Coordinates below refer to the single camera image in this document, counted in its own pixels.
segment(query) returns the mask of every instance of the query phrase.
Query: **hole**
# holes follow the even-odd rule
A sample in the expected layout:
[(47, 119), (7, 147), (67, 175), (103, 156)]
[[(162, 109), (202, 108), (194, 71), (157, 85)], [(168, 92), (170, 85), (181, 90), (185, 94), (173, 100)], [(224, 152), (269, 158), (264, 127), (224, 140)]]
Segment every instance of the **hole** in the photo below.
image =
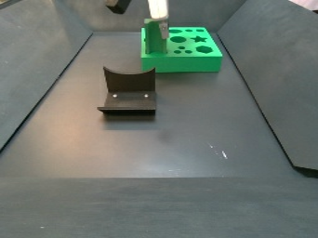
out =
[(197, 47), (197, 51), (205, 54), (209, 54), (212, 52), (214, 52), (213, 48), (209, 46), (200, 46)]
[(192, 38), (192, 39), (194, 40), (196, 43), (198, 43), (198, 42), (206, 42), (208, 38), (197, 36), (196, 38)]
[(170, 40), (176, 43), (184, 43), (186, 41), (186, 38), (184, 38), (182, 36), (174, 36), (170, 38)]
[(177, 30), (177, 29), (173, 29), (173, 30), (169, 30), (170, 33), (181, 33), (182, 30)]

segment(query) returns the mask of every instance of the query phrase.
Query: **gray table surface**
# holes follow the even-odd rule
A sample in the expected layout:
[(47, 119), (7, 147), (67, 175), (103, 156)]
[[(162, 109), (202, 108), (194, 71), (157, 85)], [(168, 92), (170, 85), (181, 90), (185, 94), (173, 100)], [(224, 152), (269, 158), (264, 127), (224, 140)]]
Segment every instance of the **gray table surface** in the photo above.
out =
[(158, 73), (156, 117), (106, 117), (102, 67), (141, 72), (139, 33), (95, 33), (0, 155), (0, 177), (302, 177), (224, 53), (220, 73)]

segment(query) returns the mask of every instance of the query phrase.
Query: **black object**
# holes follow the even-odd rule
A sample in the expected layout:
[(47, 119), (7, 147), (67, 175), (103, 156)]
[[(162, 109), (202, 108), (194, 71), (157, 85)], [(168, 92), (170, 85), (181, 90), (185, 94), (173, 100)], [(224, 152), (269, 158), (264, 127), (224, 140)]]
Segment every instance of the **black object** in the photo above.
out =
[(106, 6), (117, 14), (125, 14), (133, 0), (106, 0)]
[(103, 107), (105, 112), (156, 113), (156, 69), (145, 73), (118, 73), (105, 67), (109, 94)]

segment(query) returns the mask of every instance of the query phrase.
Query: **circular hole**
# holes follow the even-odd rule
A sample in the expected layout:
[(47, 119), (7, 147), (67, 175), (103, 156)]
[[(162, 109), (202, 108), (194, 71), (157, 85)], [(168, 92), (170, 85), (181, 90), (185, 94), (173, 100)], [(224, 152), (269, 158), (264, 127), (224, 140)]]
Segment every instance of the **circular hole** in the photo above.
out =
[(172, 30), (169, 30), (169, 32), (170, 32), (170, 33), (181, 33), (182, 30), (172, 29)]
[(170, 38), (170, 40), (176, 43), (184, 43), (186, 41), (186, 38), (184, 38), (182, 36), (174, 36)]

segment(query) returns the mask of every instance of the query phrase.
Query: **gray wall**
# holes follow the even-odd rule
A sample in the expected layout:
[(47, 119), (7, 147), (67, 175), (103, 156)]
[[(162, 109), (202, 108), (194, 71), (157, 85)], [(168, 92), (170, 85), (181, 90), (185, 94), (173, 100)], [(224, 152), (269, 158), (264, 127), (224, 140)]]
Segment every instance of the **gray wall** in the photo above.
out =
[(0, 149), (90, 35), (58, 0), (0, 10)]
[[(94, 31), (138, 32), (150, 17), (149, 0), (133, 0), (125, 15), (114, 14), (105, 0), (62, 0)], [(170, 0), (172, 26), (205, 26), (216, 32), (246, 0)]]
[(318, 15), (249, 0), (220, 36), (293, 164), (318, 169)]

